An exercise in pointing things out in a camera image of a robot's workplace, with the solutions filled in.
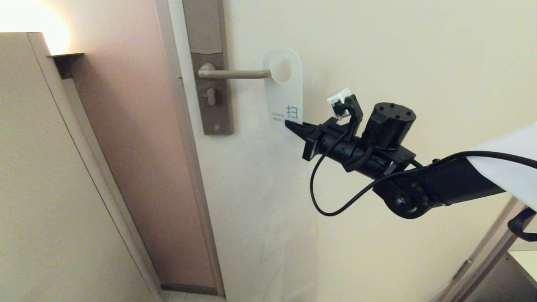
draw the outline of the lever handle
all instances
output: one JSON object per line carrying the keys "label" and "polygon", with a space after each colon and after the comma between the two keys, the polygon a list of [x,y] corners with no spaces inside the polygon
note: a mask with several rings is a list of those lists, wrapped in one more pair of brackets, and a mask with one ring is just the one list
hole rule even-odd
{"label": "lever handle", "polygon": [[201,78],[267,78],[270,70],[217,70],[211,63],[205,63],[198,70]]}

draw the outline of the black bracket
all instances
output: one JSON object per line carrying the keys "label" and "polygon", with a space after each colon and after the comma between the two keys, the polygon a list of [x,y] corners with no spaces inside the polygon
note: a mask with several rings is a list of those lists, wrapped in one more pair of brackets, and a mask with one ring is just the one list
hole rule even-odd
{"label": "black bracket", "polygon": [[72,78],[71,66],[79,57],[83,55],[84,53],[76,53],[52,55],[50,57],[54,59],[54,63],[56,64],[60,77],[62,80],[65,80],[66,78]]}

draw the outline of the wall light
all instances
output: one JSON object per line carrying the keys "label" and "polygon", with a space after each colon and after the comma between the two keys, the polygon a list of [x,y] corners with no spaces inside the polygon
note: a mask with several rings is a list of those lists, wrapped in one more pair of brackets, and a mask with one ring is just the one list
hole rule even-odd
{"label": "wall light", "polygon": [[67,26],[38,0],[0,0],[0,32],[42,32],[52,55],[69,47]]}

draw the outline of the door frame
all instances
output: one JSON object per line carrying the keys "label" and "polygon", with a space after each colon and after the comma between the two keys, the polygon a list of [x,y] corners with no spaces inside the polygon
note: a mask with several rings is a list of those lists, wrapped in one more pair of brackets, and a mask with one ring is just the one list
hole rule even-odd
{"label": "door frame", "polygon": [[[209,253],[208,256],[211,262],[211,269],[216,285],[216,291],[218,296],[223,297],[225,296],[224,283],[222,273],[220,271],[218,253],[216,251],[216,243],[214,241],[213,228],[211,225],[211,218],[209,216],[209,208],[207,206],[207,198],[205,196],[205,189],[201,177],[201,168],[199,165],[198,151],[196,149],[194,132],[192,130],[192,123],[188,111],[188,103],[186,100],[185,90],[183,88],[182,71],[179,64],[179,54],[177,52],[178,35],[174,33],[174,28],[176,31],[186,32],[183,2],[181,0],[157,0],[155,1],[155,9],[157,13],[158,25],[161,30],[164,55],[168,64],[168,69],[165,72],[168,74],[170,87],[176,99],[175,106],[179,121],[179,130],[181,132],[181,140],[185,148],[184,151],[187,157],[195,201],[200,214],[201,227]],[[181,19],[180,16],[183,16],[182,23],[177,25],[176,23],[172,22],[172,18]]]}

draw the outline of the floor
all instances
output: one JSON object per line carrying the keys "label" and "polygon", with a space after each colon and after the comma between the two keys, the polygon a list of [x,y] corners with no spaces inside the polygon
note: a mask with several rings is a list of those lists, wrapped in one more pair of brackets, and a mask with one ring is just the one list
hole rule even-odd
{"label": "floor", "polygon": [[176,291],[163,291],[162,299],[164,302],[226,302],[224,297]]}

